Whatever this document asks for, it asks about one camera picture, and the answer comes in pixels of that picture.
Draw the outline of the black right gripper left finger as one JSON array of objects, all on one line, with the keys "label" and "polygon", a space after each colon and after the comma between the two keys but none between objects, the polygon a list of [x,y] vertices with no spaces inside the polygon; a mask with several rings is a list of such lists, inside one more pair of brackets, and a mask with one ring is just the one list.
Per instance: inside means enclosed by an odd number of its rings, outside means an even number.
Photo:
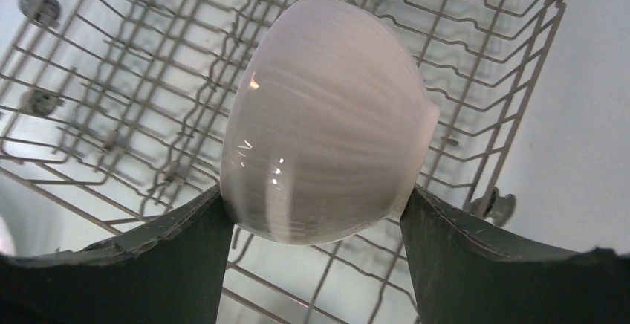
[{"label": "black right gripper left finger", "polygon": [[214,323],[234,225],[219,188],[79,251],[1,257],[3,323]]}]

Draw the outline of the small white ribbed bowl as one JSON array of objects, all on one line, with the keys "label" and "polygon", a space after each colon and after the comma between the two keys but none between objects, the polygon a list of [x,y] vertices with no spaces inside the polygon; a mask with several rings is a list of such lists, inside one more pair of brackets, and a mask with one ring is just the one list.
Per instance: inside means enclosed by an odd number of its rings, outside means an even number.
[{"label": "small white ribbed bowl", "polygon": [[259,43],[230,109],[219,181],[227,214],[296,245],[398,219],[439,114],[386,23],[346,1],[298,0]]}]

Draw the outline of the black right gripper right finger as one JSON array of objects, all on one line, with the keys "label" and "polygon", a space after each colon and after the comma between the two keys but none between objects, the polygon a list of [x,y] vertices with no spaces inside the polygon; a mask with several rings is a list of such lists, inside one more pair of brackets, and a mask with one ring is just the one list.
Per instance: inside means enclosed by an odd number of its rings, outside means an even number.
[{"label": "black right gripper right finger", "polygon": [[422,323],[627,323],[629,256],[496,227],[416,187],[400,219]]}]

